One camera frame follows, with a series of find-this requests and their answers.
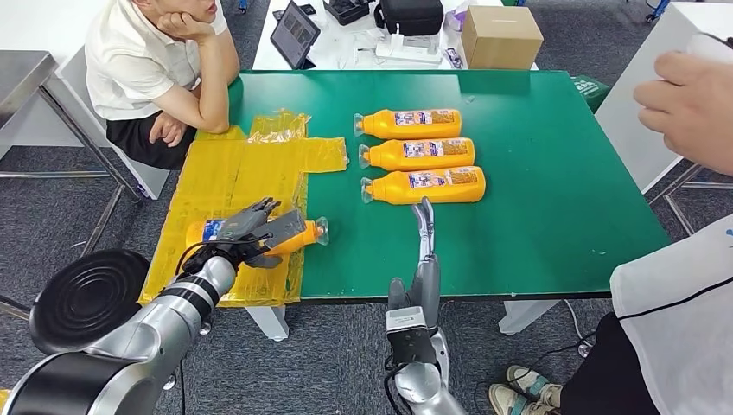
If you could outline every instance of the shoe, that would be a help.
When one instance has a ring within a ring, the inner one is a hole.
[[[512,388],[494,384],[489,387],[488,401],[496,415],[554,415],[559,414],[557,408],[530,402]]]
[[[563,386],[548,382],[545,376],[533,370],[522,366],[510,366],[507,369],[507,381],[515,391],[540,404],[561,407],[560,393],[563,391]]]

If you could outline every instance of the man's hand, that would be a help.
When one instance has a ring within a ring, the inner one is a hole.
[[[168,13],[158,19],[157,27],[165,34],[178,39],[203,42],[213,38],[214,28],[210,24],[197,22],[189,13]]]
[[[663,80],[634,90],[641,123],[675,153],[733,175],[733,66],[671,52],[654,69]]]
[[[150,143],[154,144],[156,140],[162,139],[168,143],[169,147],[176,147],[186,132],[187,125],[177,119],[171,117],[165,112],[161,112],[157,117],[153,128],[150,129]]]

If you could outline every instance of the black shorts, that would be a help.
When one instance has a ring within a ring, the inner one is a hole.
[[[598,323],[596,345],[563,387],[563,415],[659,415],[639,358],[615,314]]]
[[[129,158],[151,167],[180,170],[186,160],[188,147],[194,141],[196,129],[188,127],[181,142],[169,147],[163,140],[150,143],[150,129],[160,112],[138,119],[107,121],[107,139],[118,146]]]

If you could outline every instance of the white shirt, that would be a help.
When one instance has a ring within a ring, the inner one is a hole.
[[[226,30],[220,0],[211,23]],[[145,118],[156,99],[177,84],[193,89],[201,75],[195,41],[174,41],[158,30],[132,0],[108,0],[86,36],[86,87],[94,111],[109,120]]]
[[[733,277],[733,215],[611,277],[617,316],[675,303]],[[733,414],[733,284],[621,321],[662,415]]]

